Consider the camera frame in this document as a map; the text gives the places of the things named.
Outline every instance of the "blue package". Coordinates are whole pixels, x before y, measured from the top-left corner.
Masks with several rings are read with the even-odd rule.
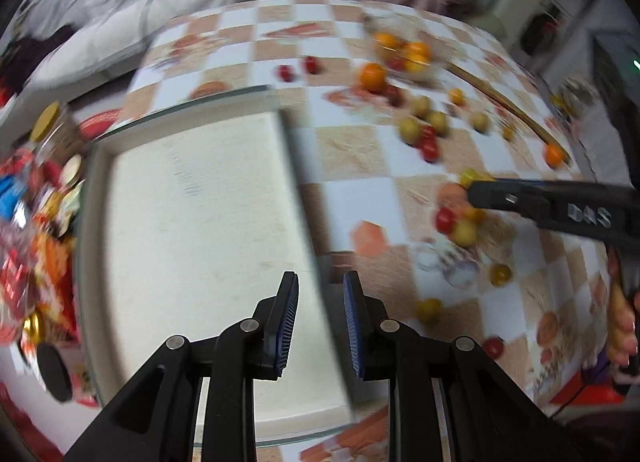
[[[27,186],[12,179],[12,185],[0,195],[0,218],[11,220],[20,197],[26,193]]]
[[[14,177],[11,175],[5,175],[0,178],[0,195],[2,195],[8,188],[14,185]]]

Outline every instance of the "gold foil wrapper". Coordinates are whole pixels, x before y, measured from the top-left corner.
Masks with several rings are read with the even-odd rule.
[[[33,313],[29,315],[29,317],[24,321],[22,329],[34,345],[44,341],[45,324],[39,310],[34,310]]]

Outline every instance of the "metal screw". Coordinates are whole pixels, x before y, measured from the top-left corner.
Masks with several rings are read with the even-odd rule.
[[[398,321],[392,319],[385,319],[380,323],[380,330],[383,332],[398,332],[400,330],[400,324]]]
[[[471,337],[463,336],[456,339],[456,348],[458,350],[462,350],[463,352],[470,352],[474,349],[475,346],[476,344],[474,343],[473,339],[471,339]]]
[[[182,348],[184,344],[184,337],[182,336],[171,336],[166,341],[166,347],[169,350],[177,350],[178,348]]]
[[[240,330],[242,332],[253,332],[254,330],[257,330],[257,328],[260,326],[260,323],[255,320],[255,319],[245,319],[244,321],[242,321],[242,323],[240,323]]]

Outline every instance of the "yellow jar lid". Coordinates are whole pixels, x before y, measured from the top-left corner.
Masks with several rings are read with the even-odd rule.
[[[47,106],[33,125],[30,137],[31,142],[40,142],[44,139],[55,124],[59,115],[60,103],[58,101],[52,102]]]

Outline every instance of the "wooden chopstick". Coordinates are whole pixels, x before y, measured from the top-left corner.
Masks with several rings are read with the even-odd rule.
[[[521,121],[523,121],[527,126],[529,126],[533,132],[538,135],[545,144],[554,144],[558,146],[560,151],[562,152],[562,159],[566,162],[567,165],[571,164],[571,156],[567,151],[560,145],[558,140],[556,140],[553,135],[551,135],[545,128],[543,128],[538,122],[534,121],[529,115],[524,113],[518,106],[516,106],[513,102],[511,102],[508,98],[502,95],[500,92],[495,90],[487,81],[479,79],[473,74],[470,74],[466,70],[463,70],[459,66],[455,64],[449,63],[447,65],[447,70],[458,76],[460,79],[468,82],[471,86],[480,90],[484,95],[492,98],[495,102],[500,104],[504,109],[508,109],[511,111],[516,117],[518,117]]]

